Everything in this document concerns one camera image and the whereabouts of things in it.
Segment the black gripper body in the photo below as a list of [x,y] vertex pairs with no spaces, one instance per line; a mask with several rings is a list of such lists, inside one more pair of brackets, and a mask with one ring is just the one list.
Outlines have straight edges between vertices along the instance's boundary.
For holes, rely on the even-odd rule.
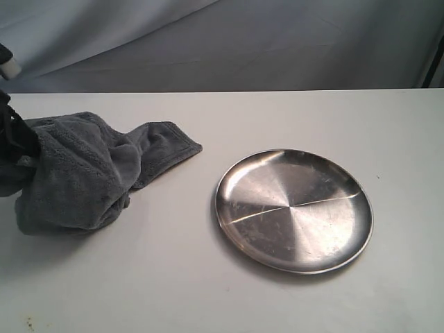
[[1,66],[4,65],[12,59],[13,59],[12,52],[7,47],[0,44],[0,65]]

